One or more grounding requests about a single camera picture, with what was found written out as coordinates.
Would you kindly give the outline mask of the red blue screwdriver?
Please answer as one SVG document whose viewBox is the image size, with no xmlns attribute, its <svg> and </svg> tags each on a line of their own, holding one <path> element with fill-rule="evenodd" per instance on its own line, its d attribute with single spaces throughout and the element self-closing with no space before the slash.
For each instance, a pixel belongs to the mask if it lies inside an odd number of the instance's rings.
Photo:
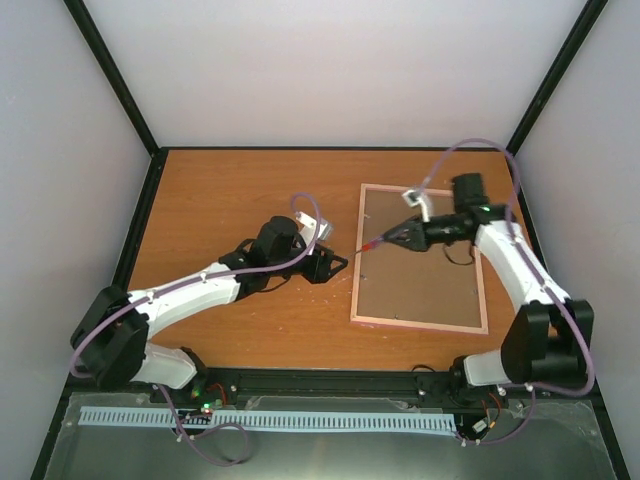
<svg viewBox="0 0 640 480">
<path fill-rule="evenodd" d="M 380 246 L 382 243 L 384 242 L 384 237 L 383 236 L 378 236 L 370 241 L 368 241 L 367 243 L 363 244 L 361 247 L 358 247 L 356 249 L 355 252 L 349 254 L 347 256 L 347 259 L 356 257 L 359 254 L 368 252 L 370 250 L 373 250 L 375 248 L 377 248 L 378 246 Z"/>
</svg>

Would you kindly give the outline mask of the pink wooden photo frame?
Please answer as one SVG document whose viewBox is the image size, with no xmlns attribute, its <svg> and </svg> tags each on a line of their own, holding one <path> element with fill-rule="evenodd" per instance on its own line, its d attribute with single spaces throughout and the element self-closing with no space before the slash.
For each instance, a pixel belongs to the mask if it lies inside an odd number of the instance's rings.
<svg viewBox="0 0 640 480">
<path fill-rule="evenodd" d="M 369 241 L 412 215 L 403 187 L 363 184 L 360 191 L 350 320 L 370 326 L 486 335 L 482 260 L 468 242 L 426 253 Z"/>
</svg>

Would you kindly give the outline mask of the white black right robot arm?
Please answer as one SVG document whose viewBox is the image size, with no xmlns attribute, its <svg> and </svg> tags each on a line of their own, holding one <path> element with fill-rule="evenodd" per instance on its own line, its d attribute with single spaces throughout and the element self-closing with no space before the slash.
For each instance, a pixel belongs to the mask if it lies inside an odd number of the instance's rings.
<svg viewBox="0 0 640 480">
<path fill-rule="evenodd" d="M 589 394 L 596 383 L 588 345 L 594 321 L 589 302 L 572 299 L 552 279 L 525 240 L 512 205 L 491 202 L 480 174 L 454 177 L 452 193 L 453 212 L 434 215 L 423 187 L 405 191 L 404 201 L 419 212 L 382 239 L 413 252 L 468 241 L 501 280 L 515 318 L 500 348 L 457 358 L 453 373 L 466 387 Z"/>
</svg>

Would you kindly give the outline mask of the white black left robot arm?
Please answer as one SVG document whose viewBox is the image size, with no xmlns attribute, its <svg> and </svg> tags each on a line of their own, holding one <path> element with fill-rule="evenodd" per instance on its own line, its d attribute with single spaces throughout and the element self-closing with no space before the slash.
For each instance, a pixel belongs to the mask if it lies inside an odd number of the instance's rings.
<svg viewBox="0 0 640 480">
<path fill-rule="evenodd" d="M 306 214 L 274 216 L 256 237 L 199 272 L 149 289 L 104 288 L 70 339 L 75 376 L 94 380 L 101 390 L 159 384 L 186 402 L 201 400 L 208 390 L 204 363 L 191 349 L 162 347 L 153 337 L 202 311 L 267 293 L 274 277 L 328 282 L 348 265 L 321 245 L 330 229 Z"/>
</svg>

